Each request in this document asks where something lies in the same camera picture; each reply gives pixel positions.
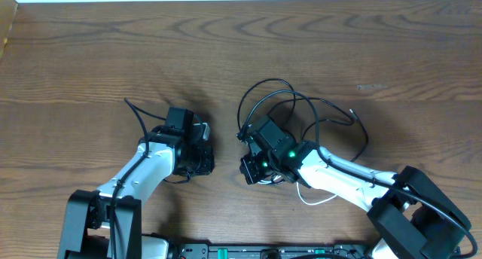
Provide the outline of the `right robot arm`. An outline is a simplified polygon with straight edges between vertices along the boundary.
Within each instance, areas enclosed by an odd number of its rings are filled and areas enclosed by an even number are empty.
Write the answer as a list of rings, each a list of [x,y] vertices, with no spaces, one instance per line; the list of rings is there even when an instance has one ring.
[[[249,152],[240,171],[248,184],[275,172],[290,183],[325,190],[366,211],[380,234],[369,258],[461,258],[471,223],[421,170],[384,172],[344,160],[315,142],[296,142],[265,116],[244,125]]]

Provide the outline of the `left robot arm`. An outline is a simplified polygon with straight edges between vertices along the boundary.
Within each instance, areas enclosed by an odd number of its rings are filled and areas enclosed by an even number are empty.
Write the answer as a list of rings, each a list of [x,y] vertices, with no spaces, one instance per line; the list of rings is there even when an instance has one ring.
[[[210,126],[184,108],[170,108],[163,124],[144,131],[132,159],[93,191],[76,190],[66,204],[59,258],[178,258],[178,248],[142,232],[142,209],[171,175],[182,182],[215,166]]]

